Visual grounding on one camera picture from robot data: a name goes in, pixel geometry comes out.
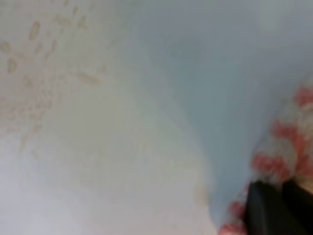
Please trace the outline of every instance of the brown stain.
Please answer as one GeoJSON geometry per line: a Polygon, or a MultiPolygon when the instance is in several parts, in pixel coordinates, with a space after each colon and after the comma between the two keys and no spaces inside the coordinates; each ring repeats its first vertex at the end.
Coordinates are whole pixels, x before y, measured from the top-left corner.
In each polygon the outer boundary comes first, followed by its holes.
{"type": "Polygon", "coordinates": [[[209,196],[206,185],[196,184],[193,190],[194,201],[200,207],[209,205],[209,196]]]}
{"type": "Polygon", "coordinates": [[[13,58],[9,58],[7,61],[8,73],[13,73],[17,67],[18,67],[18,63],[16,62],[16,60],[13,58]]]}
{"type": "Polygon", "coordinates": [[[33,127],[33,134],[38,134],[43,128],[43,125],[42,124],[36,124],[34,127],[33,127]]]}
{"type": "Polygon", "coordinates": [[[19,58],[22,59],[22,60],[27,60],[26,55],[25,55],[24,53],[22,53],[22,52],[15,52],[14,55],[15,55],[16,57],[19,57],[19,58]]]}
{"type": "Polygon", "coordinates": [[[0,50],[3,53],[9,54],[12,52],[12,48],[9,42],[2,42],[0,43],[0,50]]]}
{"type": "Polygon", "coordinates": [[[83,30],[88,30],[88,26],[86,25],[86,15],[83,15],[78,21],[78,27],[83,30]]]}
{"type": "Polygon", "coordinates": [[[84,72],[77,73],[76,76],[80,81],[87,83],[87,84],[90,84],[90,85],[100,85],[101,84],[101,81],[97,77],[91,76],[91,75],[86,74],[84,72]]]}
{"type": "Polygon", "coordinates": [[[38,21],[35,21],[30,29],[30,32],[29,32],[29,40],[32,41],[32,40],[35,40],[39,34],[39,30],[40,30],[40,23],[38,21]]]}
{"type": "Polygon", "coordinates": [[[24,75],[24,77],[23,77],[23,85],[26,88],[33,88],[34,87],[34,83],[33,83],[32,79],[28,75],[24,75]]]}
{"type": "Polygon", "coordinates": [[[42,43],[38,43],[37,46],[35,47],[35,54],[38,54],[43,48],[43,44],[42,43]]]}
{"type": "Polygon", "coordinates": [[[60,15],[56,15],[54,17],[54,22],[57,23],[60,26],[72,26],[72,21],[69,18],[61,17],[60,15]]]}
{"type": "Polygon", "coordinates": [[[63,7],[67,7],[68,4],[69,4],[69,0],[64,0],[64,2],[63,2],[63,7]]]}
{"type": "Polygon", "coordinates": [[[33,156],[34,159],[39,159],[40,155],[38,154],[38,152],[35,149],[31,150],[31,155],[33,156]]]}
{"type": "Polygon", "coordinates": [[[77,11],[78,11],[78,6],[74,7],[73,9],[73,17],[76,15],[77,11]]]}
{"type": "Polygon", "coordinates": [[[51,44],[51,53],[54,53],[55,52],[55,49],[57,48],[57,40],[53,40],[52,44],[51,44]]]}
{"type": "Polygon", "coordinates": [[[50,56],[51,56],[50,51],[46,52],[46,54],[44,56],[45,60],[48,60],[50,58],[50,56]]]}
{"type": "Polygon", "coordinates": [[[26,145],[28,143],[28,140],[29,140],[29,137],[30,137],[30,133],[26,133],[24,134],[22,137],[21,137],[21,144],[20,144],[20,147],[19,147],[19,154],[23,153],[25,148],[26,148],[26,145]]]}
{"type": "Polygon", "coordinates": [[[171,229],[176,230],[177,228],[178,228],[178,227],[177,227],[176,224],[172,224],[172,225],[171,225],[171,229]]]}

